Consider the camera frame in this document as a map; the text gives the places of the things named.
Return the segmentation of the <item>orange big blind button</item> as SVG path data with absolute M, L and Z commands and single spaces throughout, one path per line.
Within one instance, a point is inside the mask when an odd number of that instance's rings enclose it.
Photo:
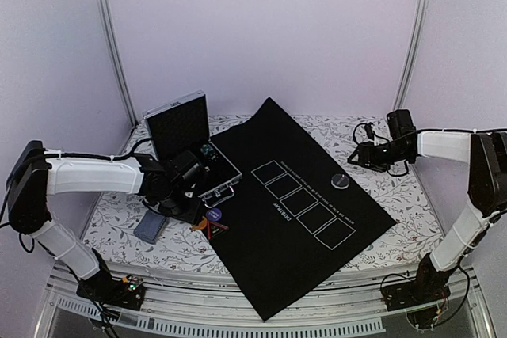
M 192 231 L 204 230 L 207 228 L 208 220 L 203 217 L 197 224 L 192 225 Z

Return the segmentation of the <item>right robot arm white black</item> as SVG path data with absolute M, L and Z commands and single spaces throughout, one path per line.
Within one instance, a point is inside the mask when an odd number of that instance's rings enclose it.
M 459 217 L 439 245 L 421 259 L 414 280 L 383 291 L 390 304 L 407 300 L 420 305 L 445 294 L 463 258 L 506 213 L 506 131 L 418 129 L 407 109 L 388 113 L 387 125 L 391 137 L 381 139 L 371 124 L 365 124 L 368 139 L 356 143 L 348 163 L 379 173 L 399 161 L 413 164 L 417 158 L 455 161 L 468 168 L 467 198 Z

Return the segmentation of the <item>purple small blind button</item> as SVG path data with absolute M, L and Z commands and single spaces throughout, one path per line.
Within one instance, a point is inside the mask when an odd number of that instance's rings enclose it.
M 223 217 L 223 213 L 218 207 L 208 209 L 205 215 L 211 222 L 218 222 Z

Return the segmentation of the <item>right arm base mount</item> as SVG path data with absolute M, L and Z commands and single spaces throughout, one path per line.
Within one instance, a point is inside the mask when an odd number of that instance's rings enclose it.
M 406 319 L 416 329 L 436 327 L 448 307 L 451 295 L 447 285 L 417 292 L 415 281 L 398 273 L 385 275 L 380 293 L 388 311 L 405 310 Z

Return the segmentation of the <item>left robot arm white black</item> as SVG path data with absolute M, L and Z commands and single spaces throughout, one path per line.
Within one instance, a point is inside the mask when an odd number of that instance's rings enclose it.
M 196 224 L 203 202 L 202 167 L 189 151 L 159 162 L 149 154 L 124 156 L 64 153 L 42 142 L 27 143 L 7 181 L 2 211 L 19 234 L 29 235 L 69 267 L 102 302 L 112 301 L 118 286 L 100 255 L 81 243 L 51 216 L 47 197 L 67 192 L 122 192 L 142 196 L 170 218 Z

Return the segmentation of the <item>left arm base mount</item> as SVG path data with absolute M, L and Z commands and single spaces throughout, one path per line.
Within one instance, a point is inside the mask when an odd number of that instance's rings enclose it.
M 141 277 L 127 275 L 122 279 L 114 279 L 110 275 L 101 274 L 81 280 L 76 290 L 77 296 L 81 298 L 135 311 L 141 310 L 145 292 Z

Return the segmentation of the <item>black round dealer button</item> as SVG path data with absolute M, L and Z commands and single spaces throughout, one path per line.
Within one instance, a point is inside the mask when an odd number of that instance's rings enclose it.
M 331 177 L 331 185 L 340 190 L 346 189 L 350 184 L 350 179 L 345 174 L 336 173 Z

